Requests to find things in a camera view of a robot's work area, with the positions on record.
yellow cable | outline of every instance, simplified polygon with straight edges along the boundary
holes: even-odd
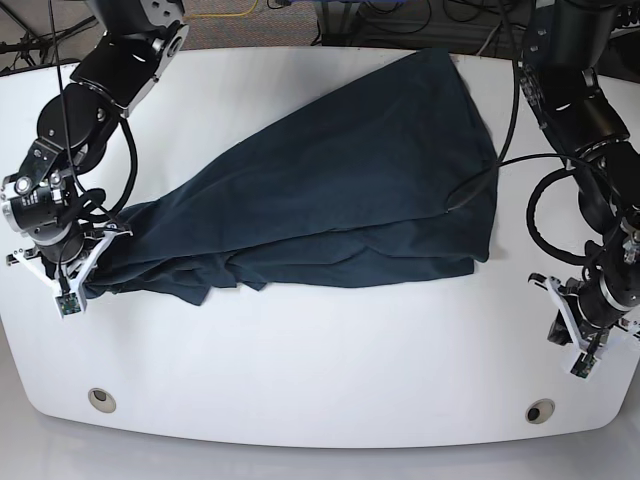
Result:
[[[256,7],[260,3],[260,0],[256,0],[253,6],[247,10],[246,12],[240,13],[197,13],[195,15],[189,15],[186,17],[187,20],[195,19],[195,18],[229,18],[229,17],[246,17],[250,13],[252,13]]]

dark blue cloth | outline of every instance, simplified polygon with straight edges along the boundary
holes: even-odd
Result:
[[[471,274],[489,255],[496,182],[452,213],[445,199],[495,160],[447,52],[423,50],[127,208],[134,236],[103,254],[89,294],[150,290],[199,305],[211,286],[368,287]]]

metal screw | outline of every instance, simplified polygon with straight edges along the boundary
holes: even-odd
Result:
[[[16,182],[16,192],[26,193],[31,188],[31,179],[29,177],[20,177]]]

white table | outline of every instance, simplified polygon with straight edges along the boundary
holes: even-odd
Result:
[[[272,48],[179,55],[131,119],[141,160],[132,202],[163,195],[247,136],[407,54]],[[509,63],[456,62],[501,146]],[[602,86],[638,130],[640,87],[609,79]],[[38,113],[55,94],[52,70],[0,80],[4,174],[16,171]],[[510,155],[543,151],[550,148],[523,101]],[[565,374],[566,350],[546,341],[556,309],[526,281],[533,271],[579,274],[546,256],[525,229],[533,187],[558,165],[549,159],[503,171],[491,260],[464,278],[359,290],[216,290],[200,308],[145,292],[106,295],[90,302],[87,315],[60,321],[48,290],[26,269],[0,268],[0,314],[27,396],[50,416],[260,445],[432,446],[602,427],[618,413],[640,353],[623,345],[588,383]],[[84,183],[106,187],[113,200],[127,169],[117,133]],[[596,238],[571,181],[549,189],[538,218],[564,248],[577,251]],[[0,253],[27,246],[0,226]],[[113,394],[113,414],[90,405],[94,387]],[[525,411],[542,398],[556,411],[531,425]]]

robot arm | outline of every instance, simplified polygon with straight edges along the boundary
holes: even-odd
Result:
[[[113,237],[130,233],[113,222],[97,227],[115,219],[135,183],[137,155],[127,118],[159,81],[188,32],[182,0],[87,3],[106,33],[61,96],[42,110],[38,138],[18,172],[4,179],[0,194],[11,228],[35,243],[34,249],[9,255],[7,263],[43,257],[47,273],[57,279],[52,288],[63,316],[85,310],[82,282]],[[131,172],[115,206],[96,215],[92,212],[105,192],[85,191],[78,177],[100,163],[118,125],[131,150]]]
[[[558,153],[594,167],[566,163],[567,171],[543,179],[527,212],[527,224],[538,246],[558,260],[583,267],[583,279],[569,279],[564,286],[552,277],[531,277],[554,303],[564,305],[548,339],[559,345],[573,344],[577,355],[569,370],[582,378],[607,348],[611,329],[630,327],[624,316],[640,303],[640,190],[636,184],[640,156],[628,141],[624,122],[607,102],[594,70],[618,9],[615,0],[556,0],[553,5],[539,6],[523,45],[521,83],[540,128]],[[582,215],[602,235],[602,246],[587,242],[584,256],[550,246],[535,229],[540,194],[567,176],[578,184]]]
[[[528,208],[534,241],[559,260],[583,267],[583,280],[533,274],[560,313],[549,340],[572,343],[571,373],[587,377],[597,364],[610,330],[640,303],[640,158],[624,122],[598,85],[594,65],[609,39],[617,0],[556,0],[534,10],[525,35],[521,84],[540,128],[563,155],[593,168],[565,170],[543,179]],[[125,205],[136,174],[135,146],[127,118],[180,49],[188,31],[181,0],[88,0],[107,32],[71,75],[63,101],[54,98],[38,119],[35,140],[18,173],[3,183],[0,200],[11,227],[36,246],[9,255],[27,265],[43,257],[61,315],[86,309],[82,284],[100,254],[117,235],[130,233],[111,222]],[[66,105],[67,128],[63,115]],[[125,192],[103,215],[102,190],[85,191],[77,177],[101,160],[120,125],[129,141],[132,170]],[[586,255],[549,245],[535,229],[535,205],[555,180],[573,176],[580,207],[603,245],[586,245]]]

